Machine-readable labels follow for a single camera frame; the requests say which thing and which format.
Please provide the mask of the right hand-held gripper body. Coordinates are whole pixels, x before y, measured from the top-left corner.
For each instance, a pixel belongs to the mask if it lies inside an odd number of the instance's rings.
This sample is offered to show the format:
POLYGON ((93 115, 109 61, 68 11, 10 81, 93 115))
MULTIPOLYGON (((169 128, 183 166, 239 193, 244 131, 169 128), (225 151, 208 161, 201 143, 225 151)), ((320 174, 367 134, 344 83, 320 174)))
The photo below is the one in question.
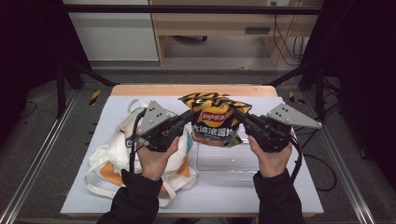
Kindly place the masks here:
POLYGON ((280 152, 289 144, 292 127, 320 129, 322 123, 286 103, 281 103, 266 115, 246 113, 244 126, 246 134, 253 136, 263 151, 273 153, 280 152))

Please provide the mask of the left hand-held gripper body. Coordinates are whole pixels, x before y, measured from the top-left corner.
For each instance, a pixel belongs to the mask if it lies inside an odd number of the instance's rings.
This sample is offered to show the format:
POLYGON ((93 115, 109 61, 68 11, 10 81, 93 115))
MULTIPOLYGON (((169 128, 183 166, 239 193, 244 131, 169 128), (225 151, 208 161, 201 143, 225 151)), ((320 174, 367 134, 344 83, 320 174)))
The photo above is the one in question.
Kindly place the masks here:
POLYGON ((125 146, 134 144, 146 146, 150 151, 166 152, 177 136, 183 134, 184 119, 164 109, 156 101, 139 112, 132 127, 132 134, 126 138, 125 146))

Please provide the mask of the yellow black chip bag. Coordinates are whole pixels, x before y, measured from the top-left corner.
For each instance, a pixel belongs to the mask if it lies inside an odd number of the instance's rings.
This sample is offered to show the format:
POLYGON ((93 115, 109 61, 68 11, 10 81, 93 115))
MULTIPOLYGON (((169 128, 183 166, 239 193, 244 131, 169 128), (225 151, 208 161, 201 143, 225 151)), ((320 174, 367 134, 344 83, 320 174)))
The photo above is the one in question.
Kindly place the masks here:
POLYGON ((242 143, 238 134, 238 111, 246 114, 252 105, 235 101, 217 92, 195 92, 179 98, 194 112, 191 137, 195 142, 213 147, 234 147, 242 143))

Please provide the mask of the clear plastic tray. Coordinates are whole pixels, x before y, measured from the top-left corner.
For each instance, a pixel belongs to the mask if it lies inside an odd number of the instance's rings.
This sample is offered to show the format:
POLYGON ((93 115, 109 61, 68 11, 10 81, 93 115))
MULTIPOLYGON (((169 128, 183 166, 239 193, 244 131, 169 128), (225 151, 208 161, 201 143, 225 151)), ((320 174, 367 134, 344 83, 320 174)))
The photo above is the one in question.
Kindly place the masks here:
POLYGON ((198 143, 198 177, 218 186, 252 187, 252 177, 259 170, 258 159, 249 143, 234 147, 211 147, 198 143))

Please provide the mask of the white patterned tote bag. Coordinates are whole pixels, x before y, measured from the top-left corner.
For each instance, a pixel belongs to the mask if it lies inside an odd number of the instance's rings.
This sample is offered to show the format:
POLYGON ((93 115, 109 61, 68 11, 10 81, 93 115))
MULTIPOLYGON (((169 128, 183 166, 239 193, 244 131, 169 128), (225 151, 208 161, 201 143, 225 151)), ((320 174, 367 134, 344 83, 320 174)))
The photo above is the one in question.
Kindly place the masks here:
MULTIPOLYGON (((122 187, 124 185, 121 171, 142 171, 140 160, 135 154, 143 145, 137 143, 132 147, 125 146, 125 140, 132 134, 132 127, 139 112, 149 104, 142 104, 138 108, 129 108, 129 115, 114 130, 109 143, 100 146, 89 157, 90 169, 84 176, 86 188, 100 196, 112 199, 116 192, 112 189, 103 189, 95 181, 90 180, 92 174, 97 174, 106 182, 122 187)), ((192 147, 192 139, 186 128, 178 141, 178 151, 173 154, 167 163, 162 175, 163 186, 159 194, 161 207, 168 206, 177 196, 180 189, 190 189, 196 181, 196 171, 189 166, 188 153, 192 147)))

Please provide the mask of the person's right hand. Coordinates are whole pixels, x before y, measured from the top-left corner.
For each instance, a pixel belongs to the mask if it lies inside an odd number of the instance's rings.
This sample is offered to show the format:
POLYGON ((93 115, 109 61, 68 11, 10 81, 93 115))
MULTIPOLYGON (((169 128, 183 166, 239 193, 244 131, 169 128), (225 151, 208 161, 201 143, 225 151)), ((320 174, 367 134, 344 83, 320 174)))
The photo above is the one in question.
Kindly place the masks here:
POLYGON ((248 138, 251 151, 257 156, 260 172, 263 177, 275 177, 285 172, 292 152, 292 144, 288 144, 280 152, 265 152, 253 136, 248 138))

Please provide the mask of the person's left hand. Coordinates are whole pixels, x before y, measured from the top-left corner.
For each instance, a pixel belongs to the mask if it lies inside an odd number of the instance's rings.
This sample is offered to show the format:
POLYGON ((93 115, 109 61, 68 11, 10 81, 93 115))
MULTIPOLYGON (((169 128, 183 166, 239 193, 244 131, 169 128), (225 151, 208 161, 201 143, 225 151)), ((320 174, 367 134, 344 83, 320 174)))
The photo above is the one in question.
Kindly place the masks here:
POLYGON ((167 166, 169 158, 178 151, 179 137, 176 137, 165 152, 150 151, 146 146, 137 150, 142 168, 142 176, 152 181, 159 181, 167 166))

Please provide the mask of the yellow black tape marker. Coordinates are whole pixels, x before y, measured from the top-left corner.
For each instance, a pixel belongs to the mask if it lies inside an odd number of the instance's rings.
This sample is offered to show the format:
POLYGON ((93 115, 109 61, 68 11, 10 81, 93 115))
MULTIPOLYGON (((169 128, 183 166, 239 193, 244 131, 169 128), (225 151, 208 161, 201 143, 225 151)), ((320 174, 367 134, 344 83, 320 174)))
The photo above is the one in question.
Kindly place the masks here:
POLYGON ((292 91, 289 92, 289 99, 290 102, 299 104, 299 105, 305 105, 305 100, 301 100, 301 99, 296 99, 294 96, 294 93, 292 91))
POLYGON ((93 92, 92 98, 91 98, 91 100, 89 102, 89 105, 95 105, 95 103, 96 103, 96 101, 97 101, 97 99, 98 99, 98 97, 100 95, 100 92, 101 92, 100 90, 95 90, 93 92))

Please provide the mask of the black metal stand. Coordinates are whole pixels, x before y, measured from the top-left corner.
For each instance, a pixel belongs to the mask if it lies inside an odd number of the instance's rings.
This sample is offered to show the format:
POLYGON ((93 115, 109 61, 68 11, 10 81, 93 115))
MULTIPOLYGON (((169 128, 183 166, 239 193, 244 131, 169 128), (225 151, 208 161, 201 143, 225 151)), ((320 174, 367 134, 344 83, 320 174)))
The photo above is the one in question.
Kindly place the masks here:
POLYGON ((84 82, 80 77, 80 74, 85 74, 99 83, 102 83, 108 87, 114 87, 117 85, 105 77, 94 72, 91 68, 85 67, 74 61, 63 61, 60 62, 56 68, 56 86, 57 86, 57 100, 58 100, 58 113, 57 119, 66 110, 66 98, 64 82, 67 81, 73 90, 81 90, 84 86, 84 82))
POLYGON ((285 81, 302 75, 298 87, 301 91, 309 90, 313 85, 316 85, 315 90, 315 111, 321 120, 325 119, 325 108, 323 103, 324 91, 324 70, 320 65, 313 62, 304 63, 297 68, 289 71, 286 75, 267 83, 267 86, 276 87, 285 81))

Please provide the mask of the white cabinet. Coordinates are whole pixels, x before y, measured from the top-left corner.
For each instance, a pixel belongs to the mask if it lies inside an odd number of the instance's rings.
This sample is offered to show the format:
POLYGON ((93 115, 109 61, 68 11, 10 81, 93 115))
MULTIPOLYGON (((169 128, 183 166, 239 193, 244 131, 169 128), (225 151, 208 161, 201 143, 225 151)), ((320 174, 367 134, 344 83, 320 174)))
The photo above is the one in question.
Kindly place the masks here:
POLYGON ((157 61, 149 13, 70 13, 91 62, 157 61))

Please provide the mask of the light wooden desk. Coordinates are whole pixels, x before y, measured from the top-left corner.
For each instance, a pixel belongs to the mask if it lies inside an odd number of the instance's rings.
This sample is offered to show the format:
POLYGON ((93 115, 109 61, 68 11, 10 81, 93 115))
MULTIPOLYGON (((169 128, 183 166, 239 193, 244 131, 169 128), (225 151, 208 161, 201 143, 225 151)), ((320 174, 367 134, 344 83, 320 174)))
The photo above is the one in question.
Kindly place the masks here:
MULTIPOLYGON (((152 6, 322 7, 324 0, 148 0, 152 6)), ((273 65, 280 63, 294 37, 309 37, 316 15, 183 14, 151 15, 157 50, 165 54, 166 38, 174 35, 253 35, 263 40, 273 65)))

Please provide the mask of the black curtain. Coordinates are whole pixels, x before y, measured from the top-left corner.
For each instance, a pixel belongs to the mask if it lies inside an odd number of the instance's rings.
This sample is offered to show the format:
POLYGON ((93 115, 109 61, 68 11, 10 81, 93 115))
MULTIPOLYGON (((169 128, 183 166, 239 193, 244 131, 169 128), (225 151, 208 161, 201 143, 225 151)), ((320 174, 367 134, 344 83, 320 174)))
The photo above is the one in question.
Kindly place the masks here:
POLYGON ((21 117, 27 93, 56 78, 62 55, 88 68, 64 0, 0 0, 0 145, 21 117))
POLYGON ((396 188, 396 0, 324 0, 304 52, 341 82, 358 140, 396 188))

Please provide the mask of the aluminium floor rail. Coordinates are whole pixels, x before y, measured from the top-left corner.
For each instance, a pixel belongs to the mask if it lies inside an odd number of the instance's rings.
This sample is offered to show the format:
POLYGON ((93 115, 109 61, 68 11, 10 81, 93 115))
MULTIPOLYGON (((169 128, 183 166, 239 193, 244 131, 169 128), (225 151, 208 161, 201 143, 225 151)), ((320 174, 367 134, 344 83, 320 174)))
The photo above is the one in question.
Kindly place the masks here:
MULTIPOLYGON (((315 94, 311 91, 307 91, 303 93, 303 96, 306 98, 308 107, 312 113, 317 116, 315 111, 315 94)), ((365 201, 350 169, 347 167, 347 163, 343 159, 334 138, 331 136, 328 116, 332 111, 331 106, 338 106, 338 102, 336 101, 334 94, 325 93, 323 95, 323 103, 325 108, 325 119, 322 121, 323 127, 320 131, 320 135, 324 141, 330 160, 332 161, 333 169, 337 173, 338 181, 343 187, 345 195, 347 196, 349 204, 351 205, 359 223, 375 224, 375 218, 372 211, 365 201)))
POLYGON ((0 214, 0 224, 13 224, 21 211, 21 208, 29 195, 44 163, 47 160, 48 155, 51 153, 52 148, 66 123, 70 112, 72 111, 74 104, 78 98, 78 91, 70 91, 70 95, 66 101, 65 109, 61 115, 54 121, 49 133, 47 134, 44 142, 40 149, 35 155, 33 162, 31 163, 28 171, 26 172, 23 180, 19 184, 10 202, 6 208, 0 214))

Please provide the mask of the black horizontal frame bar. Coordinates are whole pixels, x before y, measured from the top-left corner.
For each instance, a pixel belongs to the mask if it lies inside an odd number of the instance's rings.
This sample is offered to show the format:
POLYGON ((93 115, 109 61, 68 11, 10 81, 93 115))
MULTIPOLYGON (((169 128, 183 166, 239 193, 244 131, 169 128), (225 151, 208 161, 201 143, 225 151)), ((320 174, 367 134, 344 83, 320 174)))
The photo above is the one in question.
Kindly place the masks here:
POLYGON ((184 13, 265 15, 319 15, 321 13, 320 7, 64 5, 64 8, 68 12, 81 13, 184 13))

